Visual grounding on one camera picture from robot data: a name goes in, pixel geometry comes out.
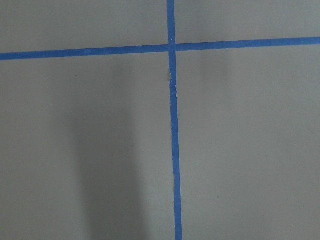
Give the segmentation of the blue tape strip lengthwise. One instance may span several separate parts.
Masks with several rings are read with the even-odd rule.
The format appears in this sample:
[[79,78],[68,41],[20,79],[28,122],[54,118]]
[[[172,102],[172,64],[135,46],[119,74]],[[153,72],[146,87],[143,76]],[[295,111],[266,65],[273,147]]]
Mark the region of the blue tape strip lengthwise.
[[170,74],[170,119],[171,119],[171,146],[173,170],[173,198],[174,198],[174,229],[175,239],[183,239],[182,227],[182,200],[180,175],[180,146],[179,146],[179,119],[177,94],[177,54],[175,29],[175,2],[167,1],[167,35],[168,35],[168,66]]

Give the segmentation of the blue tape strip crosswise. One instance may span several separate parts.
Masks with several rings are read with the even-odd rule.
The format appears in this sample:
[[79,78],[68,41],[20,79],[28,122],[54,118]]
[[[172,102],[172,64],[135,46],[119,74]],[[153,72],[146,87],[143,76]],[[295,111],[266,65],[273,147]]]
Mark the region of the blue tape strip crosswise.
[[[281,46],[306,46],[318,45],[319,37],[298,37],[298,38],[274,38],[274,39],[254,39],[254,40],[233,40],[197,43],[177,43],[175,50],[178,52],[220,50],[220,49],[240,49],[240,48],[262,48],[262,47],[281,47]],[[2,61],[25,60],[25,59],[47,59],[47,58],[68,58],[86,56],[105,56],[105,55],[125,55],[125,54],[144,54],[144,53],[165,53],[169,51],[167,44],[157,45],[137,45],[119,46],[102,48],[81,48],[63,50],[44,50],[27,52],[1,53]]]

